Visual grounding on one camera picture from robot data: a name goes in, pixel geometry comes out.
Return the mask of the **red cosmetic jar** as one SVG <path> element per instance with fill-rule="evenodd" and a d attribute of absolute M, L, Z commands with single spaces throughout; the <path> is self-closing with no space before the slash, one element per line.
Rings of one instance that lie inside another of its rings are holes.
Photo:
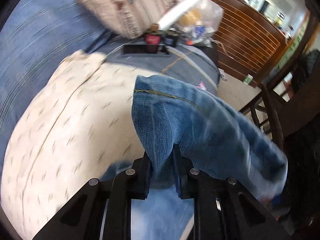
<path fill-rule="evenodd" d="M 161 32 L 159 30 L 148 30 L 144 36 L 146 43 L 146 51 L 149 54 L 157 53 L 160 41 Z"/>

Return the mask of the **clear plastic bag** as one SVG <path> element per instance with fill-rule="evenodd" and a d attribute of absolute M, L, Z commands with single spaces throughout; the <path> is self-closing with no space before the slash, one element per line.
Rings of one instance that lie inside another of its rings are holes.
<path fill-rule="evenodd" d="M 212 0 L 178 0 L 195 4 L 175 23 L 185 44 L 209 46 L 223 17 L 223 8 Z"/>

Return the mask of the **grey star-print bedsheet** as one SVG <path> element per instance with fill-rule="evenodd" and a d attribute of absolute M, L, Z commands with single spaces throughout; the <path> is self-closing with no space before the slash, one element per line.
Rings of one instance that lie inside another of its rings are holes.
<path fill-rule="evenodd" d="M 98 49 L 107 55 L 107 61 L 147 69 L 197 86 L 217 95 L 220 72 L 215 48 L 178 44 L 167 46 L 168 55 L 123 53 L 127 40 L 114 38 Z"/>

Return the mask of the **small green-white bottle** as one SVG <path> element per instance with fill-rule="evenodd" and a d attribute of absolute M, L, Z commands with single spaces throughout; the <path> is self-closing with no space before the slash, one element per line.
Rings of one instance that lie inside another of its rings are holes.
<path fill-rule="evenodd" d="M 251 81 L 253 80 L 253 76 L 252 75 L 250 75 L 250 74 L 248 74 L 245 78 L 244 78 L 244 80 L 243 80 L 243 84 L 245 84 L 245 85 L 249 85 L 250 83 L 251 83 Z"/>

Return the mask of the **black tray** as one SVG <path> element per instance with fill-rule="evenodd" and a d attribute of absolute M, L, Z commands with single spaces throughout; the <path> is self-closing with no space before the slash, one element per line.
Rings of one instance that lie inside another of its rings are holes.
<path fill-rule="evenodd" d="M 123 46 L 123 54 L 148 55 L 148 56 L 170 56 L 166 47 L 156 44 L 128 44 Z"/>

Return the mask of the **blue denim jeans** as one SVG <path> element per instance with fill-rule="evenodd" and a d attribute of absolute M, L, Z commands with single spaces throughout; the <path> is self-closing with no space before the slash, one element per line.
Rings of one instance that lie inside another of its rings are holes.
<path fill-rule="evenodd" d="M 132 121 L 153 167 L 151 198 L 133 202 L 133 239 L 180 239 L 190 228 L 193 202 L 180 200 L 174 190 L 174 145 L 199 170 L 236 178 L 259 201 L 283 191 L 285 154 L 217 96 L 167 76 L 138 76 Z"/>

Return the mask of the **striped beige pillow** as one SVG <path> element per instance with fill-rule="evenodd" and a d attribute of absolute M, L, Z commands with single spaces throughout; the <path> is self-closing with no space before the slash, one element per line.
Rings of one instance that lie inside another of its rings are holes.
<path fill-rule="evenodd" d="M 137 38 L 156 23 L 177 0 L 79 0 L 107 29 Z"/>

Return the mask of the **dark wooden chair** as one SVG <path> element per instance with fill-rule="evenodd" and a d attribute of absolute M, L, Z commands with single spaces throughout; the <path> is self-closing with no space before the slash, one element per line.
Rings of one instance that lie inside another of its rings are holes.
<path fill-rule="evenodd" d="M 262 128 L 264 124 L 268 123 L 269 128 L 264 131 L 265 135 L 271 135 L 272 141 L 283 150 L 283 132 L 281 129 L 280 119 L 278 112 L 280 108 L 287 104 L 287 102 L 274 90 L 268 90 L 263 84 L 259 85 L 261 91 L 249 103 L 240 109 L 240 113 L 246 115 L 251 113 L 253 124 L 257 128 Z M 267 118 L 259 121 L 257 111 L 263 112 Z"/>

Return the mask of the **white tube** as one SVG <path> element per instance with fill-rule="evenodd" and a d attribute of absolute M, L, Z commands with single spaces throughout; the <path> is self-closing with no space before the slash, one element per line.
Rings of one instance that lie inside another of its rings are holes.
<path fill-rule="evenodd" d="M 167 31 L 180 17 L 197 6 L 202 0 L 181 0 L 170 8 L 156 23 L 159 30 Z"/>

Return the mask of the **cream leaf-print quilt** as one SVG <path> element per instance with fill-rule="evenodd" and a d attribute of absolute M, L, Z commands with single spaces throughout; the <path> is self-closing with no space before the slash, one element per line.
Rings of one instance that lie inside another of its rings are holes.
<path fill-rule="evenodd" d="M 89 179 L 143 155 L 131 118 L 139 75 L 152 71 L 79 50 L 32 100 L 9 140 L 1 181 L 2 209 L 22 239 L 32 239 Z"/>

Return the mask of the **blue plaid pillow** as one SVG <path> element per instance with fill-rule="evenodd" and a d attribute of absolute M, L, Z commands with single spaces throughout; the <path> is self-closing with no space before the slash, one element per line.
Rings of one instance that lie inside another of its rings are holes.
<path fill-rule="evenodd" d="M 91 53 L 110 31 L 79 0 L 20 0 L 1 30 L 1 158 L 11 133 L 59 62 Z"/>

